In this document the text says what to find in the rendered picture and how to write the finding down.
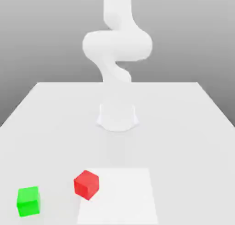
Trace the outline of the small red cube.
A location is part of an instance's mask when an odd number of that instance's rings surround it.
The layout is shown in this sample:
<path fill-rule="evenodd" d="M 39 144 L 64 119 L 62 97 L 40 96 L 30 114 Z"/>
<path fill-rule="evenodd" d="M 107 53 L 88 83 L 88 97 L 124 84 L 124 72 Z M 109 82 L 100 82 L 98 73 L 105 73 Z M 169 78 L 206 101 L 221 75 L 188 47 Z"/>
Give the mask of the small red cube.
<path fill-rule="evenodd" d="M 86 200 L 90 200 L 99 191 L 98 175 L 88 170 L 84 170 L 73 182 L 75 193 Z"/>

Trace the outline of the small green cube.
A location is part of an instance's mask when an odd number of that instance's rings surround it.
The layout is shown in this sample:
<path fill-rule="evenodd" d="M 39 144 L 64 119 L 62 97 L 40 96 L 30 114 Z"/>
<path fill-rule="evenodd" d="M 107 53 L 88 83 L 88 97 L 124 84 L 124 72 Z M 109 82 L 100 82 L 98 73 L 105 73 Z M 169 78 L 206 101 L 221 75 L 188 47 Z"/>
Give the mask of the small green cube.
<path fill-rule="evenodd" d="M 40 213 L 41 201 L 38 186 L 20 188 L 18 190 L 17 210 L 20 217 Z"/>

